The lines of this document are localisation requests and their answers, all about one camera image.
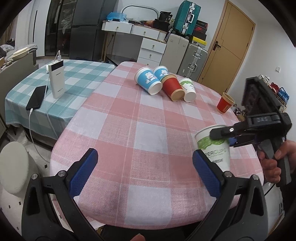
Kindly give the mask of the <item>right hand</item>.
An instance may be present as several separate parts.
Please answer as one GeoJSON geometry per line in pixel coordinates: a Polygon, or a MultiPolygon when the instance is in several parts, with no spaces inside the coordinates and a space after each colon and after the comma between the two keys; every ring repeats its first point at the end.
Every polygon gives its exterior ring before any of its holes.
{"type": "Polygon", "coordinates": [[[276,151],[275,160],[267,159],[262,151],[258,151],[257,154],[267,182],[278,183],[280,181],[281,169],[278,167],[277,161],[284,157],[288,157],[290,172],[295,171],[296,143],[294,141],[285,141],[276,151]]]}

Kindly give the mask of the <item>left hand fingertip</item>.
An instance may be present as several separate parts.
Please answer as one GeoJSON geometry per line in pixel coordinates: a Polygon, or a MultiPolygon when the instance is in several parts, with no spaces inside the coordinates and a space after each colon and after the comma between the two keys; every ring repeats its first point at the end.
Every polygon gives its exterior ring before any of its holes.
{"type": "Polygon", "coordinates": [[[133,237],[130,241],[145,241],[145,237],[140,233],[133,237]]]}

